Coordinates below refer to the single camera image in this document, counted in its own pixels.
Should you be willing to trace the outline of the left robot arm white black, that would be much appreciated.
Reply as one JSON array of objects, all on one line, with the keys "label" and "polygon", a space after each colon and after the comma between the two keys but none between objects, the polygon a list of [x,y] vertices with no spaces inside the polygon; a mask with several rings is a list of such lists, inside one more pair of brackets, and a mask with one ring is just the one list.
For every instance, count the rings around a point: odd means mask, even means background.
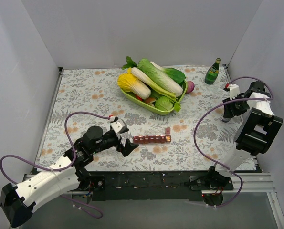
[{"label": "left robot arm white black", "polygon": [[42,171],[16,185],[5,185],[1,191],[0,206],[11,227],[24,224],[37,209],[63,193],[75,189],[93,191],[97,188],[99,179],[92,178],[85,166],[93,161],[94,154],[106,149],[114,147],[123,156],[128,156],[138,147],[129,139],[122,144],[121,139],[114,129],[104,133],[101,127],[92,126],[74,143],[76,158],[69,149],[48,171]]}]

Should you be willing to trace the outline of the white pill bottle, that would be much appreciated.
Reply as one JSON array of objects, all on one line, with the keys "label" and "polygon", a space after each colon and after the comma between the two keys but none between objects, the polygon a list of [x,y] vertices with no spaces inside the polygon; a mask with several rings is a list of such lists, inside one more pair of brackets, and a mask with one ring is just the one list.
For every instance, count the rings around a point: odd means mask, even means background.
[{"label": "white pill bottle", "polygon": [[229,113],[224,113],[221,115],[221,121],[224,123],[229,122],[232,119],[232,115]]}]

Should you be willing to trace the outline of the red weekly pill organizer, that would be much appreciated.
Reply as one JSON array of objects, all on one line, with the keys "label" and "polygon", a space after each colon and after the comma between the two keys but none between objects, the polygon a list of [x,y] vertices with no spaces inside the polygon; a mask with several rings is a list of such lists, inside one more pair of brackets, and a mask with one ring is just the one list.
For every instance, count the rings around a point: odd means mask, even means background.
[{"label": "red weekly pill organizer", "polygon": [[160,135],[137,135],[133,137],[133,143],[137,144],[162,144],[170,143],[166,141],[166,136],[171,136],[171,128],[166,127],[165,133]]}]

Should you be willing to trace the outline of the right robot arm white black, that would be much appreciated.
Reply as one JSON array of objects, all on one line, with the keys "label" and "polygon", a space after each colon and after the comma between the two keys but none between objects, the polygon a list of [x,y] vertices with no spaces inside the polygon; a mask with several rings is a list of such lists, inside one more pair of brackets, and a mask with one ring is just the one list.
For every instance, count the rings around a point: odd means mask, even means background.
[{"label": "right robot arm white black", "polygon": [[282,118],[271,110],[273,95],[265,83],[254,81],[244,93],[233,83],[227,84],[224,90],[230,95],[223,100],[221,120],[227,123],[236,116],[246,117],[235,134],[235,149],[208,170],[205,185],[213,190],[228,185],[231,172],[245,160],[266,153],[283,124]]}]

